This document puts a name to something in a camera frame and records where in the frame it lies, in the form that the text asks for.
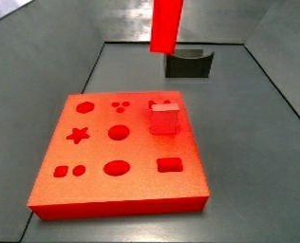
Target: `red foam block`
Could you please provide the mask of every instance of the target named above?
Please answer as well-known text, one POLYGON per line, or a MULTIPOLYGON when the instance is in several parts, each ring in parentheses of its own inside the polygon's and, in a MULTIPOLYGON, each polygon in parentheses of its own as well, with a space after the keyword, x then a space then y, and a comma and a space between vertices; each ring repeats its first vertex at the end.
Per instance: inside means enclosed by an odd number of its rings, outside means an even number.
POLYGON ((208 196, 179 92, 68 96, 28 200, 40 219, 201 211, 208 196), (152 135, 148 103, 167 102, 177 133, 152 135))
POLYGON ((149 51, 172 54, 183 0, 153 0, 149 51))
POLYGON ((179 111, 177 104, 152 104, 151 110, 151 134, 175 134, 179 111))

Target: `gray wall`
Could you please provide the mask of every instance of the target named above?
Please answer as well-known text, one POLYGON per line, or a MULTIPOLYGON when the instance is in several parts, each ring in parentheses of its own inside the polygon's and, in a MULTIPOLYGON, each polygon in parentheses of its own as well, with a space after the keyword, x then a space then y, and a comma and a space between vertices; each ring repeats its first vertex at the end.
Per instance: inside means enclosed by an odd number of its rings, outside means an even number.
POLYGON ((244 45, 300 115, 300 0, 278 1, 244 45))
MULTIPOLYGON (((148 41, 152 0, 89 0, 105 41, 148 41)), ((275 0, 184 0, 177 41, 243 44, 275 0)))
POLYGON ((41 0, 0 21, 0 241, 20 239, 63 102, 81 92, 103 46, 87 9, 41 0))

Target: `star-shaped hole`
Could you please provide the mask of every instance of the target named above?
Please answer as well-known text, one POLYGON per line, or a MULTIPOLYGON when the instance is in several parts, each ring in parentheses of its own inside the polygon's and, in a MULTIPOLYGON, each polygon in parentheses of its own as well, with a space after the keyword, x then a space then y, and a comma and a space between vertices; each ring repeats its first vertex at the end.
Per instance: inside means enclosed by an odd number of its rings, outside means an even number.
POLYGON ((80 140, 88 139, 87 127, 83 129, 72 128, 72 134, 65 137, 67 140, 73 140, 73 144, 77 144, 80 140))

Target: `circular hole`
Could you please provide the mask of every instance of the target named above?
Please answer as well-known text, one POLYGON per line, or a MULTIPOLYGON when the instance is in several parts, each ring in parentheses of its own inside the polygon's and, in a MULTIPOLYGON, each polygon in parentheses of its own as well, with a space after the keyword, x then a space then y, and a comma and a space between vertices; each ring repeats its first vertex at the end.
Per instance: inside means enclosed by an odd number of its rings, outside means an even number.
POLYGON ((121 112, 124 111, 124 108, 123 108, 123 107, 117 107, 117 108, 115 109, 115 111, 116 111, 117 113, 121 113, 121 112))
POLYGON ((53 177, 54 178, 63 178, 65 176, 68 167, 65 165, 60 165, 53 170, 53 177))
POLYGON ((72 170, 72 174, 75 177, 79 177, 84 174, 85 172, 85 167, 83 165, 76 165, 72 170))
POLYGON ((129 171, 129 163, 113 160, 104 165, 104 173, 112 177, 124 175, 129 171))
POLYGON ((128 103, 128 102, 123 102, 121 105, 123 105, 123 106, 128 106, 129 103, 128 103))
POLYGON ((124 140, 129 135, 129 129, 125 125, 115 125, 108 131, 108 137, 112 140, 124 140))
POLYGON ((112 103, 112 107, 117 107, 119 106, 119 103, 112 103))

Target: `small circular hole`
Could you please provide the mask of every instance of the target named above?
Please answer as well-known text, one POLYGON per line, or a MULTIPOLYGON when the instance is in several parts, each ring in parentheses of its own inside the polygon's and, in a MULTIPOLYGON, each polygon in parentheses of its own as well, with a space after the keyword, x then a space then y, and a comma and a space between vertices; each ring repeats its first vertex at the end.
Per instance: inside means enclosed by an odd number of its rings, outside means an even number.
POLYGON ((116 111, 117 113, 121 113, 121 112, 124 111, 124 108, 123 108, 123 107, 117 107, 117 108, 115 109, 115 111, 116 111))
POLYGON ((84 174, 85 172, 85 167, 83 165, 76 165, 72 170, 72 174, 75 177, 79 177, 84 174))
POLYGON ((104 173, 112 177, 119 177, 129 171, 129 163, 123 160, 113 160, 104 165, 104 173))
POLYGON ((119 106, 119 103, 112 103, 112 107, 117 107, 119 106))
POLYGON ((108 137, 112 140, 124 140, 129 135, 129 129, 125 125, 115 125, 108 130, 108 137))
POLYGON ((128 103, 128 102, 123 102, 121 105, 123 105, 123 106, 128 106, 129 103, 128 103))

